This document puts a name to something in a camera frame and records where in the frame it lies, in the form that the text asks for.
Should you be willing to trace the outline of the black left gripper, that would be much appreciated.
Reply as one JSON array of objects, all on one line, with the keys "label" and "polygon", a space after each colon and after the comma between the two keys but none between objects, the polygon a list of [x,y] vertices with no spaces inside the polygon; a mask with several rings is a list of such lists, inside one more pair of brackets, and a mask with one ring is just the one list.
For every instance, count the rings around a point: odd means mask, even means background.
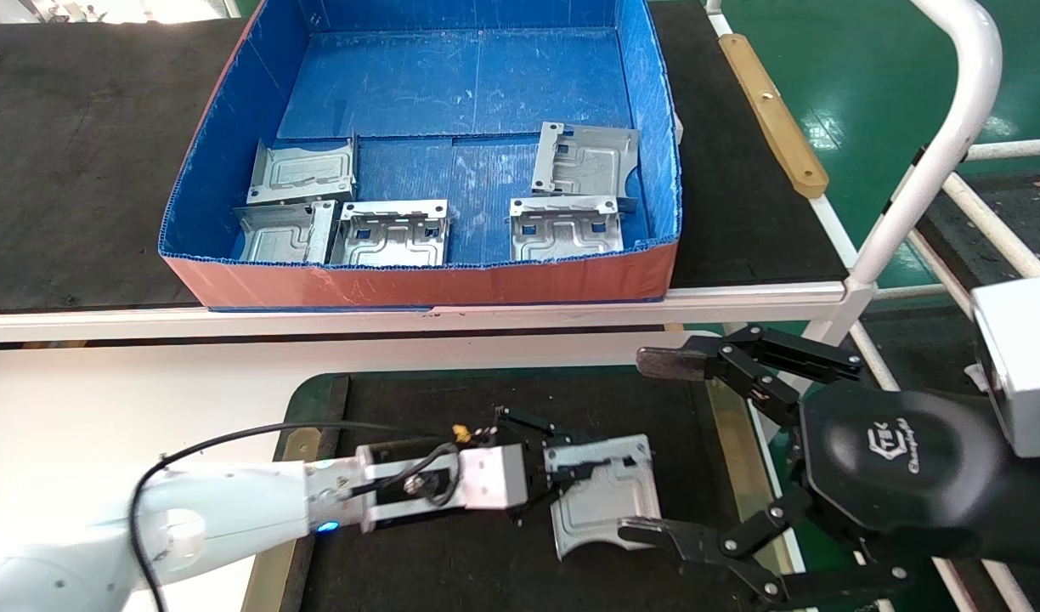
[{"label": "black left gripper", "polygon": [[[520,408],[497,406],[497,422],[511,422],[543,435],[543,441],[523,441],[523,467],[528,499],[515,508],[515,520],[523,522],[532,512],[545,510],[574,485],[593,478],[597,468],[620,465],[635,468],[633,458],[606,458],[577,462],[562,468],[548,467],[555,448],[584,445],[593,435],[558,426]],[[622,518],[620,538],[661,547],[678,555],[683,567],[721,567],[742,581],[757,609],[809,609],[828,604],[872,604],[889,600],[913,584],[913,573],[894,563],[873,563],[823,572],[778,575],[758,563],[754,555],[783,537],[797,522],[823,518],[822,503],[807,490],[790,490],[732,530],[667,518]]]}]

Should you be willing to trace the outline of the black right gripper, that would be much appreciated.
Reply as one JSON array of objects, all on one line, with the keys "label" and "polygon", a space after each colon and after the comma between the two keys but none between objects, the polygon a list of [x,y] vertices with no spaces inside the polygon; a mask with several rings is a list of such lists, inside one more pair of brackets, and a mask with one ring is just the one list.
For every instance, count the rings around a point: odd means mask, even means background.
[{"label": "black right gripper", "polygon": [[[919,553],[1040,569],[1040,458],[1014,453],[989,400],[851,382],[862,368],[838,346],[757,324],[636,351],[644,377],[716,379],[777,425],[800,424],[802,476],[822,503],[820,522],[869,557]],[[800,407],[800,392],[777,372],[827,387]]]}]

